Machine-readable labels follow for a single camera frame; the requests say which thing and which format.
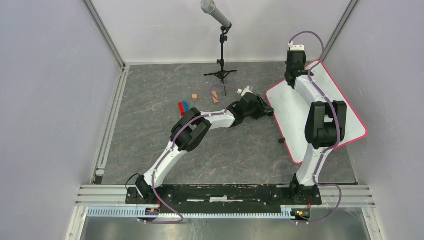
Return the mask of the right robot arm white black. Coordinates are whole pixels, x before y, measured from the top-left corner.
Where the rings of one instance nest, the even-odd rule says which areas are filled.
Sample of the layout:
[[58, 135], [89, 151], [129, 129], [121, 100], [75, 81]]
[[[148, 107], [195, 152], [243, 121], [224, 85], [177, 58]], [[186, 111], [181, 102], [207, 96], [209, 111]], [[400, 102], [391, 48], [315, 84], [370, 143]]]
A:
[[309, 196], [318, 194], [318, 180], [323, 164], [331, 151], [344, 139], [347, 104], [331, 101], [313, 79], [311, 69], [306, 69], [306, 52], [297, 46], [287, 51], [286, 72], [288, 86], [297, 91], [310, 105], [305, 124], [308, 143], [302, 166], [289, 185], [289, 199], [302, 204]]

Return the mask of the red blue toy brick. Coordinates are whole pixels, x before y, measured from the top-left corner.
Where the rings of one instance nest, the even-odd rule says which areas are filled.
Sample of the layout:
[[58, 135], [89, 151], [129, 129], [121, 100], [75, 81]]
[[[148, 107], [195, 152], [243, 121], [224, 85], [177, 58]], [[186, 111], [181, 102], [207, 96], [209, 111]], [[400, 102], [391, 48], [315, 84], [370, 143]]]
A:
[[190, 110], [188, 103], [186, 101], [179, 102], [178, 108], [179, 108], [179, 111], [180, 111], [180, 114], [181, 114], [182, 117], [185, 116], [188, 113], [188, 111]]

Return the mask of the pink-framed whiteboard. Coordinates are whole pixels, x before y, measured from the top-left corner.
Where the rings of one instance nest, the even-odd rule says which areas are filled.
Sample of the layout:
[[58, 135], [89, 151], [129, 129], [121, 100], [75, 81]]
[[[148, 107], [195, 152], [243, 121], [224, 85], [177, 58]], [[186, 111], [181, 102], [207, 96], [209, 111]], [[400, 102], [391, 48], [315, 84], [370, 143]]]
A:
[[[331, 99], [345, 101], [347, 104], [346, 131], [339, 148], [367, 136], [368, 129], [352, 107], [327, 67], [321, 63], [312, 70], [317, 77], [317, 85]], [[300, 165], [307, 151], [305, 126], [310, 105], [300, 93], [289, 86], [285, 79], [266, 92], [269, 105], [274, 109], [274, 117], [282, 137], [285, 138], [289, 155], [293, 163]]]

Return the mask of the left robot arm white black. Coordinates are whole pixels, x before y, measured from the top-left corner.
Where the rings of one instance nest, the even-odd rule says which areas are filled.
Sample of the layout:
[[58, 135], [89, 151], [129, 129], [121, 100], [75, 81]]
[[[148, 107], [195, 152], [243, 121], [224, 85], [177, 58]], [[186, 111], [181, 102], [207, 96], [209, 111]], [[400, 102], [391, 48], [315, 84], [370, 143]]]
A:
[[209, 131], [236, 127], [246, 118], [258, 120], [273, 115], [274, 109], [259, 94], [252, 92], [243, 93], [239, 101], [220, 111], [203, 112], [191, 108], [171, 129], [170, 140], [155, 164], [137, 178], [137, 196], [145, 204], [153, 203], [157, 198], [156, 188], [163, 184], [170, 170], [185, 154], [200, 145]]

